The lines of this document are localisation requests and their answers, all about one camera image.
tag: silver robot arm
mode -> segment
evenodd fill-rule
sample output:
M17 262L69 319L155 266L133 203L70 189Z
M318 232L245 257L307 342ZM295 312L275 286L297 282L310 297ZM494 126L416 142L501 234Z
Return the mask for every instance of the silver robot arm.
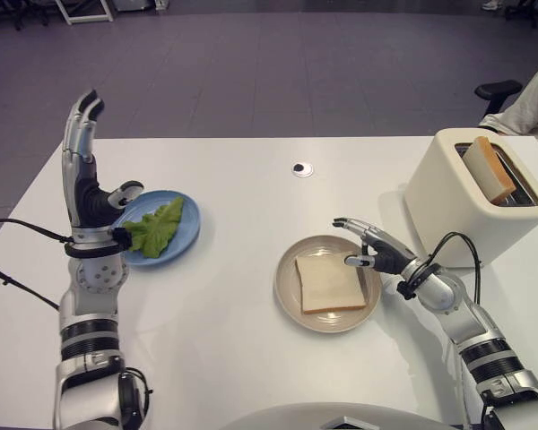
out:
M136 430L143 422L139 371L126 368L117 336L117 293L127 279L131 237L112 223L143 190L129 181L100 190L91 152L104 104L93 90L73 106L62 144L65 203L72 226L70 288L60 307L62 362L56 368L54 428ZM150 391L145 387L145 396Z
M492 407L486 428L538 429L538 380L520 363L488 313L468 297L458 277L437 264L427 265L401 242L367 222L339 218L333 225L355 233L362 241L363 255L349 256L345 264L402 275L404 281L397 291L406 300L417 297L437 316L476 381L482 401ZM369 246L377 251L375 255L368 255Z

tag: white table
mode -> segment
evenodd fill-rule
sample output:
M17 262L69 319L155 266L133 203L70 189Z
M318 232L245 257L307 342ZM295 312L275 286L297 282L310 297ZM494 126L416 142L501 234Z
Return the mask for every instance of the white table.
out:
M538 142L508 138L538 180ZM453 370L436 319L395 293L340 335L298 326L273 298L283 252L313 235L351 234L337 216L366 219L412 243L401 192L430 137L98 140L100 183L195 198L200 237L158 270L132 270L119 297L121 347L155 394L145 428L219 428L258 409L307 401L384 405L460 422ZM13 211L68 233L56 152ZM291 173L296 161L315 167ZM24 228L0 230L0 268L46 295L66 290L60 244ZM472 294L472 275L464 275ZM482 271L482 303L538 376L538 227ZM50 427L57 315L0 283L0 426ZM473 420L479 403L470 392Z

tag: gray floor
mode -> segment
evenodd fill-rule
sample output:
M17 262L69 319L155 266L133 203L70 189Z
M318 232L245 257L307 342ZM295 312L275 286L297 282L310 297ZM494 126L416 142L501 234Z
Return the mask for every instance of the gray floor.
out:
M498 15L121 14L0 25L0 217L60 142L84 90L98 136L433 134L475 125L483 82L527 82L538 30Z

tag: round hole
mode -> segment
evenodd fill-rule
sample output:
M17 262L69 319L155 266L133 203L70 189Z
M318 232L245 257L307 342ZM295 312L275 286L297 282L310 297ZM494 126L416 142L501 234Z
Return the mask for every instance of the round hole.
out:
M296 177L309 177L313 175L313 165L311 163L298 162L293 164L291 171Z

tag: robot finger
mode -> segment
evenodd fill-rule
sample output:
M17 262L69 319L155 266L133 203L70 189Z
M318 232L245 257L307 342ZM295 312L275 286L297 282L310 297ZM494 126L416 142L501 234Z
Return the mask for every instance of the robot finger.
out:
M79 154L86 162L91 162L92 159L91 149L96 121L103 109L102 99L95 99L84 109L76 137L70 144L70 151Z
M80 120L82 119L83 111L92 103L98 94L96 90L91 90L83 94L72 106L70 115L65 123L64 140L62 143L62 151L67 151L73 146L73 141L76 137Z

